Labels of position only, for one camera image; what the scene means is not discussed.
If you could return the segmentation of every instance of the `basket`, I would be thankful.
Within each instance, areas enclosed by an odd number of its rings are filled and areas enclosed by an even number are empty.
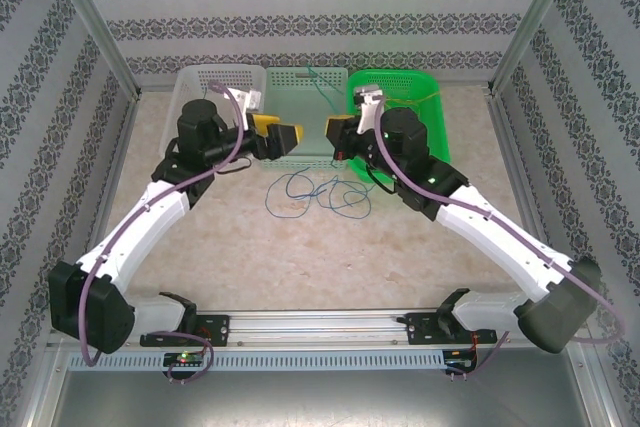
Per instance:
[[[266,70],[263,67],[244,64],[202,64],[185,67],[178,74],[178,80],[171,96],[169,113],[158,150],[160,157],[164,158],[167,145],[171,139],[178,135],[177,121],[182,113],[182,107],[191,100],[202,99],[211,80],[217,80],[234,89],[259,91],[262,93],[259,111],[263,112],[267,82]],[[230,108],[228,112],[220,111],[219,113],[226,122],[230,122],[234,118]]]
[[[347,82],[347,113],[358,114],[353,103],[353,92],[356,87],[367,84],[378,84],[384,94],[391,99],[418,101],[417,105],[402,105],[389,101],[386,108],[410,107],[420,121],[427,126],[427,144],[431,154],[444,162],[450,162],[447,131],[442,115],[442,102],[440,100],[440,88],[436,80],[425,72],[419,70],[380,70],[370,69],[355,72]],[[349,160],[349,167],[363,182],[372,182],[367,174],[366,164],[360,158]],[[374,172],[377,179],[385,183],[393,182],[389,177],[379,172]]]
[[[300,124],[304,138],[285,157],[263,160],[265,168],[344,169],[346,162],[334,162],[334,148],[326,138],[327,118],[346,112],[347,69],[341,67],[270,67],[264,113],[276,115],[285,124]],[[332,108],[326,96],[333,104]]]

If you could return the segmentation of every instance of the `vented metal panel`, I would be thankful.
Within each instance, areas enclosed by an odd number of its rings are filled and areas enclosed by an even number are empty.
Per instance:
[[[71,355],[70,371],[158,371],[162,352],[124,352],[102,356],[87,367],[80,353]],[[413,370],[445,367],[441,350],[380,350],[362,352],[216,352],[211,370],[230,371],[327,371],[327,370]],[[199,370],[199,367],[176,367]]]

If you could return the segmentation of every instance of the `white plastic basket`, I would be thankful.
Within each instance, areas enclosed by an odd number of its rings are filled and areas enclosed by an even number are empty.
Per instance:
[[[205,96],[207,85],[214,79],[234,89],[259,91],[262,94],[259,111],[264,111],[267,72],[259,65],[202,64],[185,67],[178,73],[178,80],[173,88],[169,113],[158,149],[160,157],[164,158],[169,141],[178,135],[176,122],[182,113],[184,104],[191,100],[202,99]]]

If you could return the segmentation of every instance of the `green plastic basket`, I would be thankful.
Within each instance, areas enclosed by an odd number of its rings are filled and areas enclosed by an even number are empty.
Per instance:
[[[413,109],[420,122],[427,126],[427,144],[431,154],[450,162],[447,131],[442,115],[442,102],[440,100],[440,88],[436,80],[425,72],[419,70],[384,70],[369,69],[355,72],[347,81],[347,113],[357,114],[353,103],[353,92],[356,87],[368,84],[378,84],[384,94],[391,99],[418,101],[425,99],[416,105],[402,105],[398,102],[388,101],[386,108],[410,107]],[[366,165],[360,158],[349,161],[349,166],[363,182],[372,182],[367,175]],[[377,179],[391,183],[392,180],[384,174],[374,172]]]

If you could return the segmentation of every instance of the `patterned wallpaper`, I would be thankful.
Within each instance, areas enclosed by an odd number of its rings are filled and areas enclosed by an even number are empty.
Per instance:
[[[501,92],[550,243],[596,259],[628,323],[600,355],[624,425],[640,425],[639,0],[554,0]],[[590,325],[609,335],[599,309]]]
[[[0,426],[50,324],[46,276],[88,246],[129,102],[70,0],[0,0]]]
[[[490,80],[532,0],[95,0],[143,86],[196,63]]]

